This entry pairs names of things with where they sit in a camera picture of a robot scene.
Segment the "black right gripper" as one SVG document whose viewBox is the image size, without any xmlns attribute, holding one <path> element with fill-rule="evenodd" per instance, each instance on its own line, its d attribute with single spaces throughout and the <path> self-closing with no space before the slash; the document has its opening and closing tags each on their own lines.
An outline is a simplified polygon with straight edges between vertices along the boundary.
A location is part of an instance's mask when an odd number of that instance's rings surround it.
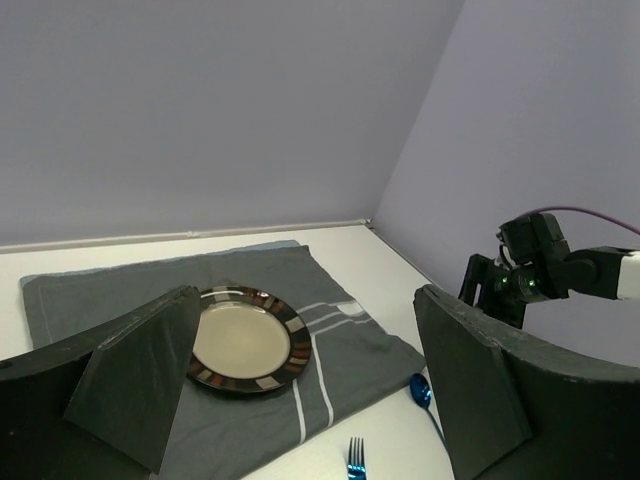
<svg viewBox="0 0 640 480">
<path fill-rule="evenodd" d="M 603 246 L 571 250 L 556 217 L 534 212 L 500 226 L 499 257 L 469 258 L 459 299 L 520 329 L 526 307 L 577 293 L 630 298 L 630 251 Z"/>
</svg>

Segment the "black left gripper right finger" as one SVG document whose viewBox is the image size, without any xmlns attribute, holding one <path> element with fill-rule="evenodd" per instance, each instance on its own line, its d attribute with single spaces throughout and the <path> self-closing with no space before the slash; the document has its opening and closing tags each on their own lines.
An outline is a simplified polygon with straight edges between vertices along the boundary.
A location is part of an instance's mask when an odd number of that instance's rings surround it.
<svg viewBox="0 0 640 480">
<path fill-rule="evenodd" d="M 636 479 L 639 370 L 484 315 L 433 285 L 414 310 L 457 479 Z"/>
</svg>

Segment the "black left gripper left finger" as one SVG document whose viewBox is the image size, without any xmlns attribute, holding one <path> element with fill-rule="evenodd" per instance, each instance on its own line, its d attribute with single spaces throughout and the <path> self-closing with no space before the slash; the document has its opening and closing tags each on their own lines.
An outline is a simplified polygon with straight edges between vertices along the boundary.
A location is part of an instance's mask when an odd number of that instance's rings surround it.
<svg viewBox="0 0 640 480">
<path fill-rule="evenodd" d="M 159 472 L 200 319 L 194 287 L 1 363 L 4 479 Z"/>
</svg>

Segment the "grey striped cloth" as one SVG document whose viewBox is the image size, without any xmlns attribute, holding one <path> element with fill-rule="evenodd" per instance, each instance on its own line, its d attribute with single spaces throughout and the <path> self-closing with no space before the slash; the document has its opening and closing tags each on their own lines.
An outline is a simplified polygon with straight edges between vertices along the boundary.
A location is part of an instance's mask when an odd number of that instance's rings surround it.
<svg viewBox="0 0 640 480">
<path fill-rule="evenodd" d="M 294 386 L 229 400 L 188 381 L 167 448 L 205 458 L 236 450 L 286 451 L 403 388 L 423 357 L 390 335 L 294 242 L 109 269 L 30 276 L 22 296 L 32 343 L 42 347 L 120 316 L 179 285 L 257 287 L 309 326 L 310 365 Z"/>
</svg>

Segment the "dark rimmed dinner plate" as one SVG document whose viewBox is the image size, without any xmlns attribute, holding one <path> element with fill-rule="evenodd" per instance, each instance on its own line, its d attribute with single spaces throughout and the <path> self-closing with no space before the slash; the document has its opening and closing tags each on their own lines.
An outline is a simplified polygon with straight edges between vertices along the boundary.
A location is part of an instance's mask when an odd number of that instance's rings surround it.
<svg viewBox="0 0 640 480">
<path fill-rule="evenodd" d="M 219 286 L 200 292 L 201 315 L 188 375 L 214 390 L 265 394 L 290 385 L 312 356 L 299 313 L 260 289 Z"/>
</svg>

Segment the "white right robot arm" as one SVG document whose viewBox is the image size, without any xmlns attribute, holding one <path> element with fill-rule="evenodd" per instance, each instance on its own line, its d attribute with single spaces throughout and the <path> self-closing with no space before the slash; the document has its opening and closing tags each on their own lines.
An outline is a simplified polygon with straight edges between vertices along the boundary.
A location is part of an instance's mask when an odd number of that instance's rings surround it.
<svg viewBox="0 0 640 480">
<path fill-rule="evenodd" d="M 611 246 L 571 250 L 555 211 L 546 207 L 499 227 L 499 255 L 469 258 L 459 299 L 520 329 L 526 306 L 577 293 L 608 300 L 639 298 L 639 252 Z"/>
</svg>

